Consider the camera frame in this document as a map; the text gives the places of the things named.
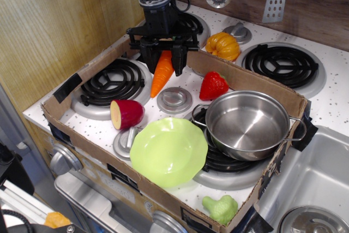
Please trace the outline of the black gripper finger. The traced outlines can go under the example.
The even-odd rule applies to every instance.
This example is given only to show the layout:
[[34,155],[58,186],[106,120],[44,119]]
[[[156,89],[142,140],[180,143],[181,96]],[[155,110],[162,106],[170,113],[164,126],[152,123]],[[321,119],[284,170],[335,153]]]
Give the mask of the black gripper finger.
[[174,45],[171,49],[171,53],[174,72],[176,76],[180,76],[183,72],[183,68],[186,66],[188,49],[182,45]]
[[140,51],[149,71],[155,71],[161,50],[158,49],[159,41],[156,39],[140,39]]

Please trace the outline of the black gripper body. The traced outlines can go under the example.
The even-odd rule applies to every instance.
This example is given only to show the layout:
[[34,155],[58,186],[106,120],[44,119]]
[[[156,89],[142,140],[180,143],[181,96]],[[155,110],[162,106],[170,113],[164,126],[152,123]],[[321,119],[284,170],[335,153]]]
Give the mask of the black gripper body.
[[127,29],[130,47],[140,50],[140,39],[156,39],[159,50],[169,50],[174,45],[187,47],[189,51],[197,51],[199,44],[194,28],[185,29],[178,25],[178,15],[183,13],[170,2],[163,4],[144,4],[145,24]]

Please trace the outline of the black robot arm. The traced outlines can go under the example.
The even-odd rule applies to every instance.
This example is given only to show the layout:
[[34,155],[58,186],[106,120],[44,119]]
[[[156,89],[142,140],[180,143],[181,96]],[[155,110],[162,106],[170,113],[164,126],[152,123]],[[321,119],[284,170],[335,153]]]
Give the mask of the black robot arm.
[[189,51],[199,50],[198,35],[203,26],[176,0],[139,0],[145,24],[127,29],[130,47],[139,50],[149,71],[154,73],[162,51],[170,51],[176,76],[182,74]]

